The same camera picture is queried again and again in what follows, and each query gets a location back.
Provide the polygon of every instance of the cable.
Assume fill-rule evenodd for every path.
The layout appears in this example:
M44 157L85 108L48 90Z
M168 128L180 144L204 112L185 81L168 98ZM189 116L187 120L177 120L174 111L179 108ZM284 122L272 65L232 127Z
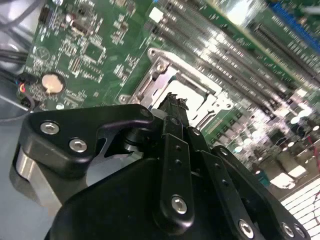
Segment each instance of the cable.
M9 4L9 3L12 3L12 2L14 2L14 1L16 1L16 0L0 0L0 5L2 5L2 4Z
M31 42L20 34L16 33L13 29L8 29L4 31L4 33L7 34L13 41L15 41L20 47L24 48L25 50L28 51L31 48Z
M27 16L29 16L38 6L40 6L42 3L44 3L45 0L35 0L20 16L18 16L16 19L0 24L0 31L6 31L8 29L11 29L13 27L18 26Z
M30 96L28 93L23 92L22 93L29 101L30 101L30 108L28 109L27 112L25 112L24 114L20 115L20 116L15 116L15 117L10 117L10 118L2 118L0 119L0 124L3 123L9 123L9 122L13 122L13 121L18 121L23 119L26 115L28 115L29 113L31 113L31 111L33 111L35 109L35 101L32 98L32 96Z
M8 55L11 57L28 57L27 52L21 52L21 51L11 51L11 50L5 50L5 49L0 49L0 56L4 55L4 57L7 57Z
M13 64L26 64L26 58L21 57L9 57L9 56L0 56L0 61L6 62L6 63L13 63Z

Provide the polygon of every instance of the silver screw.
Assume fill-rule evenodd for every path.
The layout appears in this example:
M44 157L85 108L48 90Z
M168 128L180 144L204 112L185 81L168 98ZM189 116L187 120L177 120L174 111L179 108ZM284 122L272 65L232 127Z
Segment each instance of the silver screw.
M46 121L40 125L40 129L43 133L49 135L55 135L59 132L60 128L53 122Z
M162 63L159 63L157 66L156 66L156 70L160 73L164 72L166 70L166 67L162 64Z
M52 2L57 6L61 6L64 3L64 0L52 0Z
M58 103L56 106L55 106L55 108L57 109L57 110L63 110L63 109L65 109L65 105L63 105L62 103Z
M251 228L251 226L245 220L240 219L239 227L240 227L241 232L243 232L243 234L246 235L246 237L248 239L254 238L255 233L254 233L253 229Z
M143 116L145 116L145 117L149 117L149 114L150 114L147 109L141 109L141 110L140 110L140 113L141 113Z
M185 214L187 212L187 204L181 197L174 196L171 200L171 205L178 214Z
M297 224L294 225L294 228L298 232L298 234L300 234L301 237L303 237L303 238L306 237L304 231L302 231L302 229Z
M192 131L193 131L193 133L194 133L195 135L200 136L200 132L199 132L198 129L194 128L194 129L192 129Z
M174 117L172 117L170 120L171 120L171 122L173 122L175 125L179 125L178 120L175 119Z
M281 227L289 237L293 238L295 236L294 232L291 230L291 228L285 222L283 222L281 224Z
M77 153L83 153L85 150L87 150L87 144L85 141L79 138L71 140L69 142L69 147Z
M220 148L223 155L228 156L228 152L224 148Z

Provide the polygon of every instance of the hex bolt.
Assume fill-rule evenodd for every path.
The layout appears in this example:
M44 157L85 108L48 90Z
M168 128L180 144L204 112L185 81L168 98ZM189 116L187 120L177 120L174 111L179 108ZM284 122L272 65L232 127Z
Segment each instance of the hex bolt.
M224 148L220 148L223 155L228 156L228 152Z
M145 117L149 117L150 112L147 109L141 109L140 113L145 116Z
M187 204L181 197L174 196L171 200L171 205L178 214L182 215L187 212Z
M77 153L83 153L85 150L87 150L87 144L85 143L85 141L79 138L72 139L69 142L69 147Z
M52 2L57 6L61 6L64 3L64 0L52 0Z
M170 120L171 120L171 122L173 122L175 125L179 125L179 122L178 122L178 120L177 120L176 118L171 117Z
M245 220L240 219L239 228L240 228L241 232L243 232L243 234L246 235L246 237L248 239L254 238L254 236L255 236L254 230Z
M192 131L193 131L193 133L194 133L195 135L200 136L200 132L199 132L198 129L194 128L194 129L192 129Z
M297 231L297 233L301 237L306 238L306 234L304 233L304 231L302 231L302 229L297 224L294 224L294 229Z
M294 232L292 231L292 229L285 223L283 222L281 224L281 227L283 229L283 231L291 238L293 238L295 236Z
M55 135L60 131L60 128L54 122L46 121L40 125L40 130L48 135Z

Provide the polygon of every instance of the black metal bracket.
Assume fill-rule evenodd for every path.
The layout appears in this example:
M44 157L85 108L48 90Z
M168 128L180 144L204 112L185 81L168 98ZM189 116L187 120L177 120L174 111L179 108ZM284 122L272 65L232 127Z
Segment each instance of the black metal bracket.
M53 192L70 193L61 197L47 239L310 240L231 152L209 150L189 126L185 101L175 97L167 96L157 117L133 104L26 118L15 169L33 188L43 181L30 176L44 178ZM86 187L102 137L106 155L139 149L144 156ZM67 186L79 188L69 192Z

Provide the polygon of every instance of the blue memory slot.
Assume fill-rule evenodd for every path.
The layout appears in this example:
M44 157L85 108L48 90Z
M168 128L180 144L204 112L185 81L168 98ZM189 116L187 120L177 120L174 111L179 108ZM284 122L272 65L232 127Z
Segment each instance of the blue memory slot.
M289 27L304 40L304 42L320 53L320 45L318 41L312 37L306 30L296 22L295 18L282 8L280 3L270 3L270 8L276 13Z

